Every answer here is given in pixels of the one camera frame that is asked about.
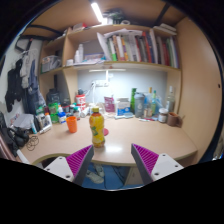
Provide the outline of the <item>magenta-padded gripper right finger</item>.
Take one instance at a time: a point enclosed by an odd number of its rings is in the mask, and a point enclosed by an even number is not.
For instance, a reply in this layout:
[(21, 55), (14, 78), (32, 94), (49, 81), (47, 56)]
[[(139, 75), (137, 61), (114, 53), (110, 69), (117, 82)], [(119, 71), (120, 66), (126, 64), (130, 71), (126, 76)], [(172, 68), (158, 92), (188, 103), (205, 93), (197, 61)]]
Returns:
[(144, 185), (183, 169), (183, 166), (168, 154), (156, 154), (137, 144), (131, 145), (131, 154), (137, 164)]

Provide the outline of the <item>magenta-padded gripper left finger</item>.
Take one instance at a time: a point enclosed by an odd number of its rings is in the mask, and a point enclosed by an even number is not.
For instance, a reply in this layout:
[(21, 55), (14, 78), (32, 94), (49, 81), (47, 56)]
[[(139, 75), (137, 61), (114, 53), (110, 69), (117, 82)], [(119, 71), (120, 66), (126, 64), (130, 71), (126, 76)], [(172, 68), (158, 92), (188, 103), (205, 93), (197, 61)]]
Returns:
[(89, 145), (67, 157), (57, 157), (45, 171), (81, 186), (93, 155), (94, 148)]

